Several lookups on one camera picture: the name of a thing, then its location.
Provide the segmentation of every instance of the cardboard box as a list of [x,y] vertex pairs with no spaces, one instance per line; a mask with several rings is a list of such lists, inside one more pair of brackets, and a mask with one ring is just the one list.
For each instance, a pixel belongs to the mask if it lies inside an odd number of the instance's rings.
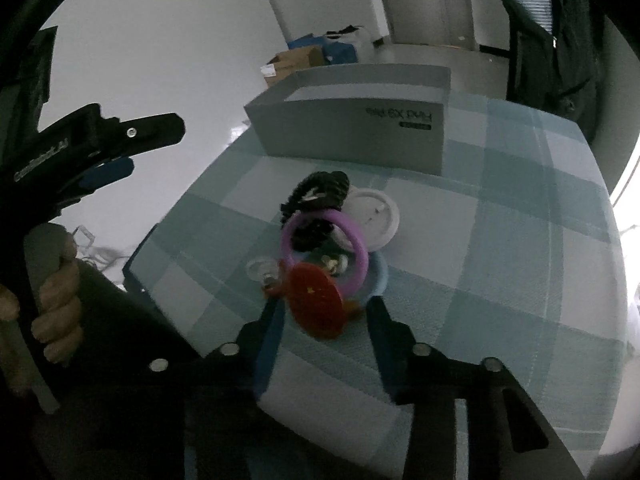
[[450,70],[344,64],[296,72],[244,109],[268,155],[440,174]]
[[324,65],[324,56],[319,46],[303,46],[277,54],[260,71],[271,87],[296,70]]

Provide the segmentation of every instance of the plaid tablecloth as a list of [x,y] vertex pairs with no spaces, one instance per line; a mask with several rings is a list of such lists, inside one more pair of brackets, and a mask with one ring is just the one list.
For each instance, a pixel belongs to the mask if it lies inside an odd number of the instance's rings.
[[[587,470],[616,402],[626,307],[616,223],[577,125],[452,92],[442,177],[273,158],[249,129],[130,267],[201,354],[259,316],[262,293],[245,265],[278,256],[278,206],[318,170],[343,170],[398,203],[400,227],[383,249],[392,317],[451,358],[502,359]],[[389,403],[364,319],[331,342],[287,319],[261,406],[335,454],[401,474],[412,409]],[[463,426],[458,434],[464,469]]]

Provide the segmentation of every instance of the hand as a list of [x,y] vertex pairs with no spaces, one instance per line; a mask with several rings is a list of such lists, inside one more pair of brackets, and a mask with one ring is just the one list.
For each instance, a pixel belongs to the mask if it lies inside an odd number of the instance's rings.
[[[41,343],[48,343],[44,355],[52,363],[61,363],[71,357],[82,342],[79,285],[76,245],[72,236],[68,235],[59,270],[40,287],[42,312],[31,324],[33,336]],[[0,285],[0,369],[9,387],[16,394],[24,394],[33,379],[31,367],[18,357],[2,334],[2,321],[17,319],[19,313],[18,299]]]

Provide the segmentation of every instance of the purple ring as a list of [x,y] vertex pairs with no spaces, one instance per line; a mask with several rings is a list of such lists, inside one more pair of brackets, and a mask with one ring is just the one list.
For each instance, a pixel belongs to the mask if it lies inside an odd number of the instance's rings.
[[296,262],[293,259],[293,249],[291,247],[291,237],[293,231],[296,230],[303,222],[319,218],[327,220],[334,225],[337,225],[353,245],[353,252],[356,256],[356,264],[350,279],[338,286],[338,290],[343,298],[350,298],[364,283],[364,279],[367,276],[369,270],[369,253],[367,253],[367,247],[362,239],[360,233],[360,227],[356,224],[350,216],[336,211],[335,209],[323,209],[320,211],[309,211],[302,213],[298,211],[295,213],[289,221],[284,225],[282,229],[282,236],[280,237],[280,252],[282,253],[282,259],[287,269],[293,267]]

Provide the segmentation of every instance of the metal screw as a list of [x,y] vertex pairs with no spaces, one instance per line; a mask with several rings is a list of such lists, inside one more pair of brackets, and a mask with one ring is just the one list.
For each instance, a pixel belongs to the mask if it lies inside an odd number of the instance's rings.
[[149,363],[149,369],[152,372],[164,372],[169,366],[169,361],[166,359],[155,359]]
[[412,349],[414,355],[427,357],[431,353],[431,347],[427,343],[416,343]]
[[237,355],[239,351],[240,347],[236,343],[224,343],[220,347],[220,353],[226,357]]
[[495,357],[488,357],[484,360],[484,367],[490,372],[499,372],[502,370],[502,363]]

